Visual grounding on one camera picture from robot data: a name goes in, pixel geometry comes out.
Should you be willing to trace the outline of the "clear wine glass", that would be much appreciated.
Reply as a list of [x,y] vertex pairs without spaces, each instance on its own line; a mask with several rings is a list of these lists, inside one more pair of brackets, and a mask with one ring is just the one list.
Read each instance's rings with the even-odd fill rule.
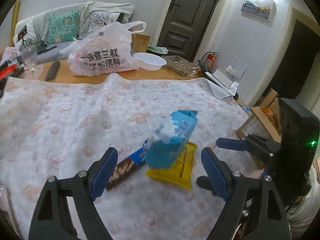
[[22,62],[24,64],[24,70],[35,74],[40,72],[40,68],[37,66],[37,46],[31,45],[27,48],[24,48],[22,51]]

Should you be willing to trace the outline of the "brown chocolate wafer bar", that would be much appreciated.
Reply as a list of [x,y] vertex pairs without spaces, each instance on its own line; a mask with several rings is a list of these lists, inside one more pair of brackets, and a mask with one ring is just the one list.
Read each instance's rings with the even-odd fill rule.
[[126,159],[122,160],[115,166],[114,172],[110,176],[106,185],[107,191],[110,191],[113,187],[117,186],[119,183],[145,165],[146,145],[147,140],[144,141],[141,148],[136,150],[136,152],[133,152]]

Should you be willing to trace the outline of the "dark wooden door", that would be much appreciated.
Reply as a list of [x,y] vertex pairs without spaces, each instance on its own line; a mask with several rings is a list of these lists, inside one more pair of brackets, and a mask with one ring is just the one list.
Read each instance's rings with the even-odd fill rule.
[[193,61],[218,0],[171,0],[157,42],[169,55]]

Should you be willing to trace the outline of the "white wall access panel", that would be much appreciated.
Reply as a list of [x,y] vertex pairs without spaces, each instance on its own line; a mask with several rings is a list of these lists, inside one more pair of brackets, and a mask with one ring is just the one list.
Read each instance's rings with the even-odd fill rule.
[[243,63],[237,56],[234,56],[226,68],[227,73],[231,74],[235,79],[241,79],[247,69],[247,65]]

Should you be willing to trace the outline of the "white printed plastic bag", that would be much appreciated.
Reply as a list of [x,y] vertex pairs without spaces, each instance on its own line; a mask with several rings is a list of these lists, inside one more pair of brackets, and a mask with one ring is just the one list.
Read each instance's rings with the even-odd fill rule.
[[139,69],[131,55],[132,35],[144,32],[143,21],[108,24],[74,42],[68,55],[69,69],[75,76],[98,76]]

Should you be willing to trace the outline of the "yellow snack packet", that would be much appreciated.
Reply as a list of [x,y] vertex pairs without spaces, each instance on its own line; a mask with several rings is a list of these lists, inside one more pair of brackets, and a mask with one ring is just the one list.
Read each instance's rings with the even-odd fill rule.
[[170,168],[148,168],[146,175],[152,179],[173,183],[183,189],[191,190],[191,174],[197,148],[198,146],[196,144],[187,142],[184,150]]

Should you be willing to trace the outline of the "teal patterned pillow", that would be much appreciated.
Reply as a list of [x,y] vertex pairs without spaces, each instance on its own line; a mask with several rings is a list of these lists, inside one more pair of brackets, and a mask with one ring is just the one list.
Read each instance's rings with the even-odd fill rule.
[[78,10],[72,10],[66,14],[52,16],[48,22],[47,42],[57,44],[76,38],[79,15]]

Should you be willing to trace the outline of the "small brown cardboard box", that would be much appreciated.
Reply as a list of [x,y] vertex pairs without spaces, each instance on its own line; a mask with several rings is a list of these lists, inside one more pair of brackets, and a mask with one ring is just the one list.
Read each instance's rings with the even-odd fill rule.
[[132,34],[131,54],[146,53],[150,42],[150,36],[144,33]]

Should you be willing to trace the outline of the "open cardboard box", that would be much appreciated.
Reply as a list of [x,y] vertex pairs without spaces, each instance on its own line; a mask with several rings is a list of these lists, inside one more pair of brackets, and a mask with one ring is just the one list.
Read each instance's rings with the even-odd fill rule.
[[250,117],[237,130],[237,136],[242,139],[250,134],[281,142],[281,124],[279,96],[270,89],[259,106],[250,109]]

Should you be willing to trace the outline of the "blue milk biscuit packet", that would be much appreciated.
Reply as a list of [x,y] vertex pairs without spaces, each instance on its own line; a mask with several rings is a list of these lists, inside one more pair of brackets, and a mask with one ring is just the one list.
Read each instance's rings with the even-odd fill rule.
[[166,169],[173,165],[198,123],[197,114],[195,110],[174,111],[151,132],[145,152],[148,167]]

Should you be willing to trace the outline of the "red fire extinguisher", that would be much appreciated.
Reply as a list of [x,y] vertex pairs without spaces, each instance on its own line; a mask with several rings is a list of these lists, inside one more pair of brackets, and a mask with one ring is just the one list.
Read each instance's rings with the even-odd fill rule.
[[219,52],[208,51],[201,58],[201,60],[207,65],[208,71],[211,73],[215,71],[214,62],[216,61],[218,55],[219,55]]

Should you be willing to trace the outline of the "black trash bin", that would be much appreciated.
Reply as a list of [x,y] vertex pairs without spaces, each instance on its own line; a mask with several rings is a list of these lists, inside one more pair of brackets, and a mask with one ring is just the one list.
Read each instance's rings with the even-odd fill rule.
[[168,49],[165,47],[158,47],[158,46],[148,46],[147,51],[150,51],[152,53],[160,54],[160,55],[167,55]]

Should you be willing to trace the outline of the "white plastic bowl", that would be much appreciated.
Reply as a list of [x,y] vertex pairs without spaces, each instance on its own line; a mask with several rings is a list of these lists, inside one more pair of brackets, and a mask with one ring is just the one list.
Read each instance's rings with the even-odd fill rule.
[[144,70],[158,71],[167,64],[164,58],[150,53],[135,53],[133,57]]

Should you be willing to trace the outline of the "white book on foil bag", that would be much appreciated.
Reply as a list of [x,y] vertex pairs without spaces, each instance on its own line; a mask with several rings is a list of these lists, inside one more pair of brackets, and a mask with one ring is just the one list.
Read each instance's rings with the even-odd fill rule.
[[209,86],[214,96],[218,99],[224,99],[232,96],[234,100],[238,100],[239,95],[237,89],[239,82],[229,73],[217,68],[213,73],[209,71],[204,61],[198,61],[203,76],[208,80]]

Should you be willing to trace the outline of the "landscape wall painting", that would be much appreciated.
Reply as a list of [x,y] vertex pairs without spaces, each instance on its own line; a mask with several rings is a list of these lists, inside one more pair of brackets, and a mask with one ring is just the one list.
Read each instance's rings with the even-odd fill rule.
[[273,0],[244,0],[241,12],[269,20],[274,7]]

